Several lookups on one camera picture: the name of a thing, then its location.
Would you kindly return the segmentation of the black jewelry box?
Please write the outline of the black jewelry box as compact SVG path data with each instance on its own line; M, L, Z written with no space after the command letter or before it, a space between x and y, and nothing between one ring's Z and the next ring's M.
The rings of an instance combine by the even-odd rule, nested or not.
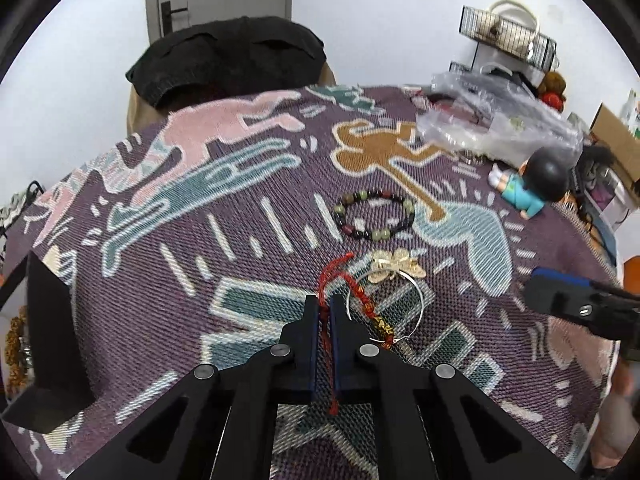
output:
M94 401L70 288L29 252L1 286L1 418L48 434Z

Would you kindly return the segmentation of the black-haired doll figure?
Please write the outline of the black-haired doll figure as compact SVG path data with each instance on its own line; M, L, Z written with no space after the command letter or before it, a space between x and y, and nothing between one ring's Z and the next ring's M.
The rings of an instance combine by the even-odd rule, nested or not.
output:
M488 174L488 183L529 220L548 203L557 203L568 191L568 170L550 148L540 148L521 164L518 171L502 170L497 164Z

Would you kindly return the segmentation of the silver bangle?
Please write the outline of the silver bangle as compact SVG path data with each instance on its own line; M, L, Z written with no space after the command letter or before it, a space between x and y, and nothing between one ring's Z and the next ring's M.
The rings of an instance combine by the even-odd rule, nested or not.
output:
M409 339L426 318L435 294L424 281L399 272L378 284L370 271L347 279L345 311L349 321L367 326L370 341L391 347Z

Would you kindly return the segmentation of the cardboard box on desk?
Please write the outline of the cardboard box on desk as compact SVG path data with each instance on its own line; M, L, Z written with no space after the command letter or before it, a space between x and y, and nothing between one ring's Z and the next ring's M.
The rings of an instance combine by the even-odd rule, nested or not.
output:
M627 127L604 104L598 108L591 132L604 142L624 168L632 182L640 178L640 144Z

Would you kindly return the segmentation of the gold butterfly hair clip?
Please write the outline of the gold butterfly hair clip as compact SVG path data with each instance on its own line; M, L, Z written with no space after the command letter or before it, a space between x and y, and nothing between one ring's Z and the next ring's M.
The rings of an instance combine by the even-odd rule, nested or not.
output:
M426 277L426 271L420 266L418 259L413 257L406 248L397 248L394 252L386 252L386 250L372 252L368 275L368 281L371 284L393 278L399 272L404 272L418 280Z

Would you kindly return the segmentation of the purple patterned woven blanket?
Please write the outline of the purple patterned woven blanket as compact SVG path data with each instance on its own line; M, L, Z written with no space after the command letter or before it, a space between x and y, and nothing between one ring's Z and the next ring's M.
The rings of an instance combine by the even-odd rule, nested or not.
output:
M10 427L63 479L201 362L245 362L299 317L323 268L406 248L434 292L402 359L447 363L567 466L584 458L617 349L525 307L538 266L612 280L576 216L525 220L416 134L393 88L303 88L182 110L70 170L10 229L72 290L96 402L50 434Z

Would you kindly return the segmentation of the clear plastic bag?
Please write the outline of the clear plastic bag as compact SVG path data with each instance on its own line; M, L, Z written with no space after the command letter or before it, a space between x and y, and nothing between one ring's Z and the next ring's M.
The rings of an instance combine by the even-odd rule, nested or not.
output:
M506 78L440 73L414 99L425 142L517 167L540 148L568 166L582 154L582 133L547 104Z

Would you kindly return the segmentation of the beige chair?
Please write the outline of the beige chair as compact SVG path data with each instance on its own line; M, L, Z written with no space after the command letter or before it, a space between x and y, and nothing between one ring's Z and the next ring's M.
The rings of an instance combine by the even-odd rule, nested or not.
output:
M336 84L335 75L328 63L324 63L322 66L318 84L320 86L333 86ZM156 110L137 94L134 86L130 87L126 118L127 136L132 136L150 125L162 122L168 115L168 110Z

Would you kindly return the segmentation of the black jacket on chair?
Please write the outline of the black jacket on chair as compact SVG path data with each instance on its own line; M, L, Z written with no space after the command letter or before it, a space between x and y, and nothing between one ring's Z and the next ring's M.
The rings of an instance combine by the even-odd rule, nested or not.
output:
M164 110L318 84L323 42L277 16L193 25L153 42L126 78L150 107Z

